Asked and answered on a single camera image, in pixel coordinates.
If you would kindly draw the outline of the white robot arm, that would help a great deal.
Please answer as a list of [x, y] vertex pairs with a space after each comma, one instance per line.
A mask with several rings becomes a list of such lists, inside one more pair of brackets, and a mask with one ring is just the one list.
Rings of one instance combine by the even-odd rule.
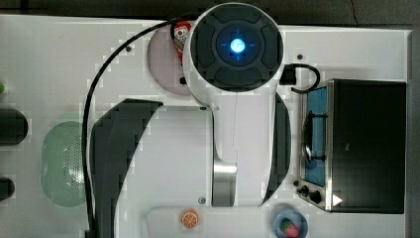
[[[211, 203], [261, 205], [276, 191], [272, 178], [286, 112], [277, 94], [285, 67], [282, 32], [263, 10], [224, 3], [192, 25], [182, 68], [194, 99], [210, 110], [213, 128]], [[96, 223], [93, 238], [115, 238], [117, 203], [129, 165], [159, 101], [126, 99], [93, 127], [90, 168]]]

